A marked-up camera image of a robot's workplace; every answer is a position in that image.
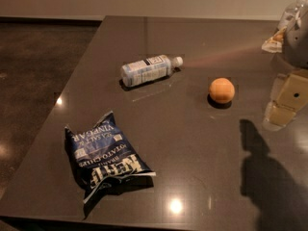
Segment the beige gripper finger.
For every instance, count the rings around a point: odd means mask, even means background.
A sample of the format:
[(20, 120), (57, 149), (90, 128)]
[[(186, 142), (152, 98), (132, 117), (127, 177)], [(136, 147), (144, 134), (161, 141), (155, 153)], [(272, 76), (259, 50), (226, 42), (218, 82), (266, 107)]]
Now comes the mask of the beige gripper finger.
[(308, 70), (291, 72), (283, 81), (282, 88), (275, 98), (278, 106), (294, 112), (300, 111), (308, 104)]
[(285, 128), (295, 117), (295, 112), (278, 107), (273, 101), (267, 105), (263, 118), (263, 127), (269, 131), (279, 131)]

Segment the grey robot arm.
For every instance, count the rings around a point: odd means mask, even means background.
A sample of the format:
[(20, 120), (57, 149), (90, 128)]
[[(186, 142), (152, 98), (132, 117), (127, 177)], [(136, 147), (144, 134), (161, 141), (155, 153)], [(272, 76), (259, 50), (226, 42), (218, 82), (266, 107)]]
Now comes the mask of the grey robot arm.
[(290, 71), (273, 81), (263, 126), (279, 131), (308, 104), (308, 8), (302, 7), (273, 37), (281, 43), (281, 63)]

